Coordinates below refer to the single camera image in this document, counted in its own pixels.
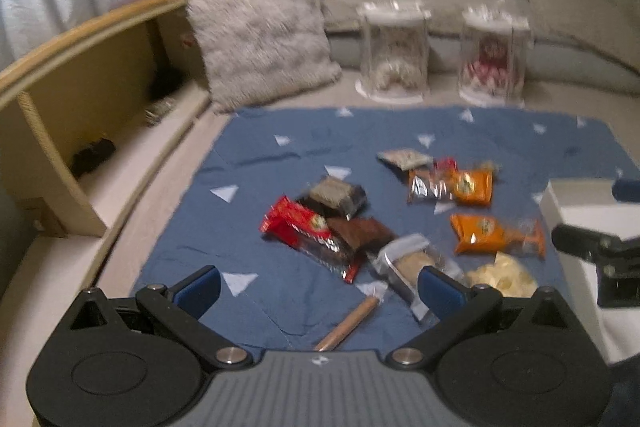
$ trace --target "gray gripper base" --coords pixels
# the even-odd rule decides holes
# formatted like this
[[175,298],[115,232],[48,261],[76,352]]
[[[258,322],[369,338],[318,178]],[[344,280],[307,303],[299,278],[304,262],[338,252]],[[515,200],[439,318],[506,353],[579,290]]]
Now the gray gripper base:
[[471,427],[428,380],[395,371],[373,351],[268,351],[221,373],[175,427]]

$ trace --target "open white box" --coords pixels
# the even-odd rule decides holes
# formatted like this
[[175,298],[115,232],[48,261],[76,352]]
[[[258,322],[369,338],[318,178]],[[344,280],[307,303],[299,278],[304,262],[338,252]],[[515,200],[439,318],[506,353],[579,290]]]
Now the open white box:
[[[540,209],[549,230],[561,223],[620,236],[640,235],[640,204],[619,203],[611,195],[613,180],[550,180]],[[574,300],[574,312],[607,362],[640,353],[640,308],[601,309],[593,264],[559,254]]]

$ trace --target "metal screw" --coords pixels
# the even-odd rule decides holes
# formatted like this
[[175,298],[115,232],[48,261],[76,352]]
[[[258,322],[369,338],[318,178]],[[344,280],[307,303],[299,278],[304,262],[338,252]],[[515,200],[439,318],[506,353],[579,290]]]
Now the metal screw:
[[415,347],[401,347],[391,354],[391,358],[402,365],[413,365],[420,362],[424,357]]
[[236,346],[222,347],[216,352],[218,361],[228,364],[240,363],[248,356],[248,353],[242,347]]
[[158,283],[147,284],[146,287],[155,292],[164,291],[166,289],[166,286],[164,284],[158,284]]

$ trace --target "blue cloth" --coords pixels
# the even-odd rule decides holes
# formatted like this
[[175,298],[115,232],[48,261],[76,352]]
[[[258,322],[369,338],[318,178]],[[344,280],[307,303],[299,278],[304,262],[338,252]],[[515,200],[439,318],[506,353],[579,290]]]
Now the blue cloth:
[[[532,195],[543,192],[550,178],[615,178],[619,169],[627,177],[640,174],[600,121],[578,125],[575,117],[562,114],[473,108],[469,122],[461,118],[463,111],[352,108],[353,116],[341,116],[335,109],[242,110],[195,175],[135,289],[152,282],[172,285],[206,264],[224,273],[257,274],[236,296],[223,283],[220,299],[201,322],[254,355],[264,348],[312,349],[363,293],[303,253],[265,241],[258,226],[281,195],[297,197],[326,174],[326,166],[351,169],[346,181],[362,185],[369,198],[365,216],[375,216],[399,235],[422,233],[446,255],[457,243],[449,224],[452,212],[434,215],[433,203],[407,205],[407,188],[376,159],[378,152],[414,148],[436,158],[453,156],[462,167],[483,160],[500,164],[491,209],[460,211],[490,212],[505,223],[542,219]],[[434,137],[428,149],[420,135]],[[274,136],[290,141],[280,146]],[[229,203],[211,192],[233,185],[238,190]],[[486,255],[456,260],[466,271],[492,262]],[[544,261],[523,263],[539,284],[555,286],[569,299],[549,240]],[[356,283],[372,280],[365,266]],[[389,290],[341,349],[376,349],[384,356],[428,326],[418,324]]]

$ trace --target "white triangle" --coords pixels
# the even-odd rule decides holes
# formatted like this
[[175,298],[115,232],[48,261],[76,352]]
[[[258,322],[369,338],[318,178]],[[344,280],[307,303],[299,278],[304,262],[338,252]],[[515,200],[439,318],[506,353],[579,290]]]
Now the white triangle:
[[346,107],[341,107],[335,112],[336,116],[340,116],[342,118],[348,118],[353,116],[353,113]]
[[444,212],[449,212],[450,210],[456,207],[455,203],[447,202],[447,203],[436,203],[436,206],[433,208],[433,215],[437,216],[438,214],[443,214]]
[[460,113],[460,120],[468,123],[474,123],[474,116],[471,114],[471,111],[469,109],[465,109]]
[[227,203],[231,203],[237,191],[237,185],[229,185],[228,187],[212,188],[211,194],[219,197],[221,200],[225,200]]
[[256,277],[257,273],[225,273],[222,272],[222,277],[225,279],[226,285],[231,290],[231,295],[238,297],[246,287],[249,286]]
[[291,143],[291,139],[288,136],[280,136],[278,134],[274,134],[273,137],[278,142],[280,147],[284,147],[285,145],[289,145]]
[[351,174],[351,169],[347,167],[334,167],[331,165],[325,165],[324,169],[330,176],[334,178],[338,178],[339,180],[345,179],[349,174]]
[[377,297],[382,302],[389,285],[386,281],[373,281],[356,284],[356,288],[367,297]]
[[427,147],[427,149],[435,141],[435,139],[436,139],[436,137],[433,134],[419,134],[418,135],[418,142],[420,142],[422,145]]

